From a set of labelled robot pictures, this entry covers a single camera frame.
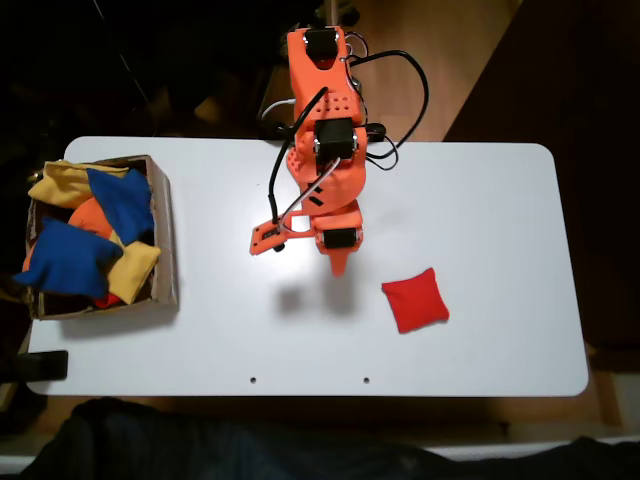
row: cloth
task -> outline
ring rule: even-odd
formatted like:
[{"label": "cloth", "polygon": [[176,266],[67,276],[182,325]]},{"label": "cloth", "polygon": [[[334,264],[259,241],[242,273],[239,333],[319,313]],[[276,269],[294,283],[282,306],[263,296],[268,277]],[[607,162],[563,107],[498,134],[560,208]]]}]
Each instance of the cloth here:
[{"label": "cloth", "polygon": [[20,478],[616,480],[638,478],[638,465],[640,442],[582,437],[527,457],[455,462],[406,445],[160,413],[103,398],[77,406]]},{"label": "cloth", "polygon": [[93,196],[89,188],[88,170],[104,172],[105,175],[115,177],[124,177],[129,171],[128,168],[76,164],[64,160],[46,162],[44,177],[31,187],[29,196],[58,207],[78,208]]},{"label": "cloth", "polygon": [[93,303],[98,308],[109,308],[113,305],[117,305],[122,302],[116,295],[113,293],[107,293],[107,296],[104,298],[94,298]]},{"label": "cloth", "polygon": [[104,297],[107,294],[105,271],[122,256],[122,249],[109,240],[52,218],[44,217],[42,224],[29,270],[14,275],[14,280],[45,292]]},{"label": "cloth", "polygon": [[76,211],[73,212],[69,219],[69,225],[95,233],[107,240],[109,240],[113,232],[113,227],[107,221],[107,217],[105,217],[102,207],[100,207],[95,197],[91,197],[76,208]]},{"label": "cloth", "polygon": [[26,272],[29,270],[29,266],[31,265],[31,257],[33,256],[33,250],[36,248],[36,243],[31,245],[31,248],[27,252],[27,256],[24,258],[24,262],[22,262],[22,271]]},{"label": "cloth", "polygon": [[[102,238],[109,240],[113,232],[113,227],[107,221],[107,217],[104,215],[104,211],[95,197],[91,197],[89,200],[80,205],[76,211],[71,215],[69,219],[69,225],[81,228],[87,232],[95,233]],[[116,305],[122,302],[122,300],[113,293],[107,293],[103,298],[94,298],[93,303],[98,308],[109,308],[112,305]]]},{"label": "cloth", "polygon": [[161,250],[142,242],[133,242],[125,247],[115,231],[111,234],[110,240],[122,247],[124,254],[107,274],[109,292],[130,305],[140,293]]},{"label": "cloth", "polygon": [[98,170],[87,173],[91,191],[124,245],[153,232],[151,189],[144,175],[137,170],[131,170],[124,178]]},{"label": "cloth", "polygon": [[438,291],[433,268],[408,280],[383,283],[382,291],[391,304],[400,333],[449,320],[449,310]]}]

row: cardboard box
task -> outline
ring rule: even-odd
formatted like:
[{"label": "cardboard box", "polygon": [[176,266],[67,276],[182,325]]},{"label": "cardboard box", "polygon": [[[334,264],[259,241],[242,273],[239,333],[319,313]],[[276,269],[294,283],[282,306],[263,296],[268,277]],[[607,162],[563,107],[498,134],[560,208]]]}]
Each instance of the cardboard box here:
[{"label": "cardboard box", "polygon": [[[94,162],[111,167],[129,167],[147,177],[151,187],[151,213],[154,220],[154,244],[162,250],[158,261],[131,305],[119,305],[108,309],[96,307],[81,295],[57,295],[29,288],[27,305],[31,318],[41,320],[66,320],[85,318],[115,312],[131,312],[153,305],[177,305],[177,268],[173,234],[173,215],[169,179],[148,155],[114,158]],[[67,222],[73,210],[32,200],[27,218],[27,249],[32,246],[42,230],[42,217],[53,217]]]}]

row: orange robotic arm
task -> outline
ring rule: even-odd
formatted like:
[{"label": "orange robotic arm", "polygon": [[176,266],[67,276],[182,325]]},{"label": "orange robotic arm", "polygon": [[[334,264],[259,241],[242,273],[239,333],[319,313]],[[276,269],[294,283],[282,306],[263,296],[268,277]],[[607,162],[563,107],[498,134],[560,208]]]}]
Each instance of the orange robotic arm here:
[{"label": "orange robotic arm", "polygon": [[[270,191],[274,215],[253,229],[250,253],[279,251],[290,238],[314,237],[318,250],[329,256],[333,274],[340,276],[348,255],[363,240],[356,198],[366,179],[367,133],[359,126],[360,97],[350,80],[342,29],[299,29],[289,33],[287,44],[298,119],[287,167],[301,194],[278,216]],[[293,210],[298,204],[301,209]],[[310,217],[309,230],[292,230],[291,218],[298,215]]]}]

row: blue bean bag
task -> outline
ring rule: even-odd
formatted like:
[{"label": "blue bean bag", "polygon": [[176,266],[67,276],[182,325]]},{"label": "blue bean bag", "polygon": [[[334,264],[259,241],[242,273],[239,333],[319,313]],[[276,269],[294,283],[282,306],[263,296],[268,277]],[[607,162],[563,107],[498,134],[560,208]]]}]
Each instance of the blue bean bag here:
[{"label": "blue bean bag", "polygon": [[153,232],[151,189],[144,175],[130,170],[124,178],[88,169],[89,187],[107,220],[127,246]]},{"label": "blue bean bag", "polygon": [[44,292],[103,298],[106,270],[122,256],[113,242],[72,225],[44,217],[29,270],[13,279]]}]

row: wire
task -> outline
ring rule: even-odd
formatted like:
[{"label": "wire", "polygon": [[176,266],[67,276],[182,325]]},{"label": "wire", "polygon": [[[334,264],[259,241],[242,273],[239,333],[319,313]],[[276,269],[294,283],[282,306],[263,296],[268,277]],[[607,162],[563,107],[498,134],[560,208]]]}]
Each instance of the wire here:
[{"label": "wire", "polygon": [[[96,10],[98,11],[98,15],[100,15],[100,18],[102,18],[103,25],[107,28],[107,30],[109,30],[109,26],[107,25],[107,21],[105,20],[104,15],[102,14],[102,10],[100,10],[100,6],[98,5],[98,1],[97,0],[93,0],[93,4],[95,5]],[[136,78],[136,76],[133,74],[133,72],[129,68],[129,64],[124,59],[124,56],[122,55],[122,53],[120,53],[120,51],[118,51],[118,56],[120,56],[120,60],[122,60],[124,68],[126,68],[127,72],[129,72],[129,75],[131,75],[131,78],[133,79],[133,83],[135,83],[136,88],[138,89],[138,92],[140,92],[140,95],[142,96],[142,99],[144,100],[144,103],[147,106],[147,110],[149,111],[149,116],[151,117],[151,123],[153,123],[153,134],[151,136],[155,137],[156,133],[158,133],[158,121],[156,119],[155,114],[153,113],[153,109],[151,108],[151,102],[149,102],[149,98],[144,93],[144,90],[142,89],[142,87],[138,83],[138,79]]]},{"label": "wire", "polygon": [[[351,62],[349,65],[352,66],[352,67],[356,67],[358,65],[362,65],[363,63],[368,63],[368,62],[371,62],[373,60],[377,60],[379,58],[393,57],[393,56],[404,58],[405,60],[407,60],[413,66],[413,68],[416,69],[416,71],[418,72],[418,75],[420,76],[420,80],[422,81],[422,88],[424,90],[424,98],[422,100],[422,108],[420,109],[420,113],[418,114],[418,118],[416,119],[414,124],[411,126],[409,131],[404,135],[404,137],[402,137],[400,139],[400,141],[395,144],[395,148],[400,148],[400,146],[415,131],[416,127],[418,126],[418,124],[422,120],[422,117],[424,117],[424,113],[427,110],[427,105],[429,104],[429,82],[427,81],[427,76],[424,74],[424,71],[422,70],[422,67],[420,67],[420,64],[415,60],[415,58],[413,58],[411,55],[409,55],[407,52],[405,52],[403,50],[388,50],[386,52],[374,53],[373,55],[369,55],[369,56],[364,57],[364,58],[357,57],[357,59],[354,60],[353,62]],[[381,159],[387,158],[392,153],[394,153],[393,149],[389,150],[387,153],[385,153],[383,155],[374,155],[373,153],[370,153],[370,154],[368,154],[368,156],[370,156],[371,158],[376,158],[376,159],[381,160]]]},{"label": "wire", "polygon": [[344,34],[344,39],[347,40],[349,37],[356,37],[360,40],[360,42],[362,43],[362,46],[364,47],[364,56],[368,57],[369,56],[369,44],[367,44],[367,41],[364,39],[364,37],[362,35],[360,35],[358,32],[347,32]]},{"label": "wire", "polygon": [[320,99],[324,96],[324,94],[327,93],[328,91],[329,91],[328,87],[322,87],[320,91],[316,93],[316,96],[311,99],[311,101],[307,104],[306,107],[304,107],[304,110],[302,111],[302,113],[300,113],[300,116],[298,117],[296,122],[293,124],[293,127],[291,127],[287,131],[287,136],[284,142],[282,143],[282,148],[280,148],[280,152],[278,153],[278,158],[276,158],[276,163],[273,165],[273,170],[271,171],[271,178],[269,179],[268,198],[269,198],[269,206],[271,207],[271,216],[272,216],[271,222],[274,225],[278,224],[278,204],[276,203],[276,197],[273,194],[273,189],[276,184],[276,177],[278,176],[278,170],[280,169],[280,164],[282,163],[284,154],[287,152],[287,149],[289,148],[289,144],[293,140],[294,135],[300,129],[300,126],[302,125],[304,120],[309,116],[309,113],[311,113],[311,110],[313,110],[313,107],[315,106],[315,104],[318,103]]},{"label": "wire", "polygon": [[336,158],[334,160],[334,162],[331,164],[331,166],[327,169],[326,172],[324,172],[322,175],[320,175],[315,182],[313,182],[311,185],[309,185],[309,188],[307,188],[304,192],[302,192],[300,194],[300,196],[298,198],[296,198],[293,203],[291,205],[289,205],[289,208],[287,208],[285,210],[285,212],[282,214],[282,217],[280,217],[280,220],[278,221],[278,227],[279,228],[284,228],[285,230],[288,230],[289,232],[293,232],[295,233],[294,230],[291,230],[289,227],[287,227],[284,224],[284,221],[287,219],[287,217],[291,214],[291,212],[293,211],[294,208],[296,208],[298,205],[300,205],[302,202],[304,202],[307,197],[309,195],[311,195],[311,193],[313,193],[313,191],[320,186],[320,184],[322,182],[324,182],[327,177],[329,175],[331,175],[333,173],[333,171],[338,168],[338,165],[340,165],[340,162],[342,161],[342,159],[340,157]]},{"label": "wire", "polygon": [[260,120],[264,120],[264,118],[267,116],[267,114],[271,110],[273,110],[276,107],[279,107],[280,105],[293,105],[295,103],[296,103],[295,98],[288,98],[287,100],[279,100],[277,102],[273,102],[271,105],[265,108],[264,112],[262,112],[262,116],[260,117]]},{"label": "wire", "polygon": [[[356,55],[349,54],[346,58],[346,61],[348,62],[349,58],[351,57],[360,58]],[[346,67],[347,67],[347,80],[349,80],[349,83],[351,84],[351,88],[353,88],[355,92],[358,94],[358,97],[360,97],[360,102],[362,102],[362,106],[364,107],[364,124],[360,126],[366,127],[367,124],[369,123],[369,110],[367,110],[367,102],[364,101],[364,98],[362,97],[360,90],[358,90],[358,87],[356,86],[355,82],[353,81],[353,78],[351,77],[351,72],[349,71],[349,65],[347,65]]]},{"label": "wire", "polygon": [[391,151],[396,154],[396,160],[395,162],[393,162],[393,165],[391,165],[390,167],[383,167],[379,163],[376,163],[375,161],[371,160],[372,158],[377,158],[377,157],[374,157],[372,153],[367,153],[367,161],[373,163],[380,170],[384,170],[385,172],[388,172],[389,170],[393,170],[395,166],[398,164],[398,160],[400,160],[400,154],[398,153],[398,147],[393,144],[393,141],[387,136],[387,134],[384,135],[384,138],[386,138],[387,141],[391,144]]}]

